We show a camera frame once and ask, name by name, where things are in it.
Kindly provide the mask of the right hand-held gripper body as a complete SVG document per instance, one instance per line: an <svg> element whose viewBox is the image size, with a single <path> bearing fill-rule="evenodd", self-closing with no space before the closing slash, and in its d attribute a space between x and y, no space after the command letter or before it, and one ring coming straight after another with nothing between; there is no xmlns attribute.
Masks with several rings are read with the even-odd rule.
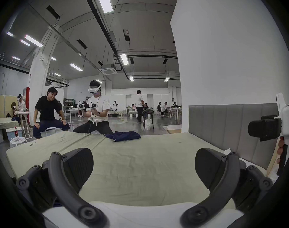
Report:
<svg viewBox="0 0 289 228"><path fill-rule="evenodd" d="M280 163L276 172L279 177L289 158L289 104L286 104L282 93L276 95L276 102L279 115L262 116L260 120L251 121L248 125L248 134L259 138L261 142L283 138L283 152L280 154Z"/></svg>

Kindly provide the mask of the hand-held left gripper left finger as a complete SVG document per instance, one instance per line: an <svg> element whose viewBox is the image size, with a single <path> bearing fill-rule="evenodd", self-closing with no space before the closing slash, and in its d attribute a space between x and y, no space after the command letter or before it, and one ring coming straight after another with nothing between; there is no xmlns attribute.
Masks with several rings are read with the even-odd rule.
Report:
<svg viewBox="0 0 289 228"><path fill-rule="evenodd" d="M108 227L107 216L79 196L94 167L88 148L78 148L61 155L54 151L42 166L32 166L16 180L16 187L28 203L40 212L60 203L87 227Z"/></svg>

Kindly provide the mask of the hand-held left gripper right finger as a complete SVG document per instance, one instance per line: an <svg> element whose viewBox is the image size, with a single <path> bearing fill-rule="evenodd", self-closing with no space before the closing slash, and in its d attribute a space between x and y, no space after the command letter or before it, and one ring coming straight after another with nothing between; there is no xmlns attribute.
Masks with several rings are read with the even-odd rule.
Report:
<svg viewBox="0 0 289 228"><path fill-rule="evenodd" d="M250 211L273 186L271 179L256 166L246 166L236 152L225 155L210 148L201 148L196 153L195 170L210 194L182 214L182 226L206 224L230 199L239 211Z"/></svg>

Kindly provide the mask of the person's right hand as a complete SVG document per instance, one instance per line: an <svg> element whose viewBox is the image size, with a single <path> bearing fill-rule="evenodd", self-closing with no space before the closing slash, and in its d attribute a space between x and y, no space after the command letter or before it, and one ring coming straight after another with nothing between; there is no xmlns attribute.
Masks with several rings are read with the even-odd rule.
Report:
<svg viewBox="0 0 289 228"><path fill-rule="evenodd" d="M281 154L283 153L283 150L284 150L284 145L285 145L285 142L284 142L284 137L283 136L280 136L280 139L279 139L279 142L278 142L278 149L277 149L277 155L281 156ZM277 164L280 164L281 162L281 159L280 157L276 160L276 163Z"/></svg>

